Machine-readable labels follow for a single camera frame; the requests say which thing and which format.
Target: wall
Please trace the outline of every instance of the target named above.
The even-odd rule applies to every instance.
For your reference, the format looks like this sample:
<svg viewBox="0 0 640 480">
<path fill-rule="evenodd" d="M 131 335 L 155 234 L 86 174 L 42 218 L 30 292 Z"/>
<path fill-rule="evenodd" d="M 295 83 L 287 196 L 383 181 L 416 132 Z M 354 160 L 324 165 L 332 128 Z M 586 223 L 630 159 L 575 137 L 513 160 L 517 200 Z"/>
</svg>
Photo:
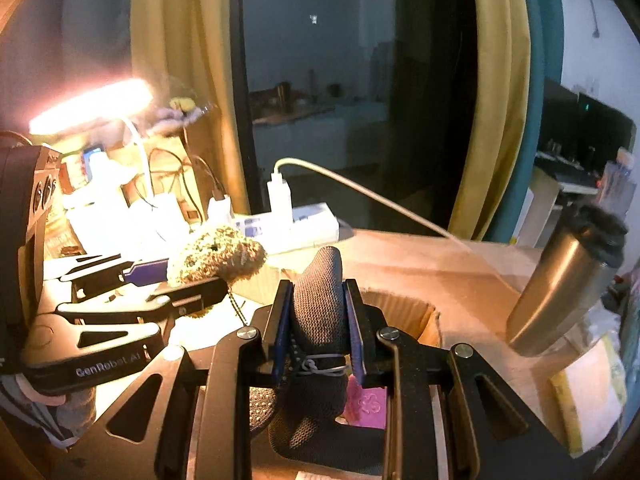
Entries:
<svg viewBox="0 0 640 480">
<path fill-rule="evenodd" d="M 130 76 L 130 0 L 23 0 L 0 36 L 0 127 Z"/>
<path fill-rule="evenodd" d="M 594 22 L 589 0 L 562 0 L 564 11 L 564 62 L 562 85 L 591 94 L 617 108 L 640 129 L 640 43 L 613 0 L 593 0 L 600 29 L 594 38 Z M 634 147 L 636 167 L 633 177 L 640 182 L 640 132 Z M 640 190 L 636 192 L 626 217 L 626 272 L 640 257 Z"/>
</svg>

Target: teal curtain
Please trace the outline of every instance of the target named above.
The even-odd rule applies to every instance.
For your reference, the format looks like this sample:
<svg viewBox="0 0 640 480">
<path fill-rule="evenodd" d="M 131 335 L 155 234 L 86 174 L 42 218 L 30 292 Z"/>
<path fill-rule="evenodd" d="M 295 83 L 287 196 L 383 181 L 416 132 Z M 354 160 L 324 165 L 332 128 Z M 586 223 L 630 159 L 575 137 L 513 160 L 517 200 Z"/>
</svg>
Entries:
<svg viewBox="0 0 640 480">
<path fill-rule="evenodd" d="M 545 77 L 560 82 L 564 53 L 562 0 L 526 0 L 531 36 L 529 101 L 520 151 L 511 179 L 484 240 L 508 243 L 531 179 L 540 136 Z"/>
</svg>

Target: crocheted toy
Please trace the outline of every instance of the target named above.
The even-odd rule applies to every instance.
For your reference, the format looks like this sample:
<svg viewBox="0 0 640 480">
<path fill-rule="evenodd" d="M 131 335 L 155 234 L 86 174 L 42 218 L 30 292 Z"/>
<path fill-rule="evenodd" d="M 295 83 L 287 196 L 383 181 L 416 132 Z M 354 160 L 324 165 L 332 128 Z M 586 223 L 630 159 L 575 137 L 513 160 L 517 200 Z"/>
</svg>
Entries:
<svg viewBox="0 0 640 480">
<path fill-rule="evenodd" d="M 259 242 L 246 238 L 240 231 L 228 226 L 215 228 L 205 222 L 190 235 L 188 243 L 169 258 L 167 281 L 177 286 L 219 276 L 231 288 L 238 280 L 256 274 L 266 256 Z M 209 310 L 192 316 L 204 316 Z"/>
</svg>

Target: keyboard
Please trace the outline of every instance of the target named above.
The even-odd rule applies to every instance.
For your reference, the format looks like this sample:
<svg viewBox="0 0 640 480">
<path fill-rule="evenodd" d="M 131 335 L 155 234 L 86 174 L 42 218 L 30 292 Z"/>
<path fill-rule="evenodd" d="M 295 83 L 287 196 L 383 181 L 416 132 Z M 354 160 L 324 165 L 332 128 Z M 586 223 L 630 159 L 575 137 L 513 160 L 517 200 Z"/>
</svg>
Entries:
<svg viewBox="0 0 640 480">
<path fill-rule="evenodd" d="M 584 170 L 579 170 L 571 164 L 565 164 L 559 160 L 548 160 L 539 158 L 535 160 L 535 165 L 544 171 L 548 176 L 562 184 L 575 184 L 576 186 L 598 187 L 598 179 Z"/>
</svg>

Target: computer monitor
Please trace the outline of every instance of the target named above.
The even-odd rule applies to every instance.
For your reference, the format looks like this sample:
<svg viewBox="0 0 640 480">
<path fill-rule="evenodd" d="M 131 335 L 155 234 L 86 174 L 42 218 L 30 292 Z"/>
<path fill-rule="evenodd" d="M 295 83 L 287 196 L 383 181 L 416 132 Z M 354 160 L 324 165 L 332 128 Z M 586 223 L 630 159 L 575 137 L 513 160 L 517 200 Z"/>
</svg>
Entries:
<svg viewBox="0 0 640 480">
<path fill-rule="evenodd" d="M 633 150 L 635 137 L 636 125 L 631 118 L 593 97 L 579 94 L 578 160 L 585 163 L 593 157 L 590 169 L 602 174 L 607 161 L 616 160 L 619 148 Z"/>
<path fill-rule="evenodd" d="M 550 140 L 562 146 L 561 152 L 565 156 L 570 155 L 570 151 L 575 151 L 577 103 L 578 94 L 549 78 L 545 79 L 542 121 L 538 139 L 540 151 L 547 151 Z"/>
</svg>

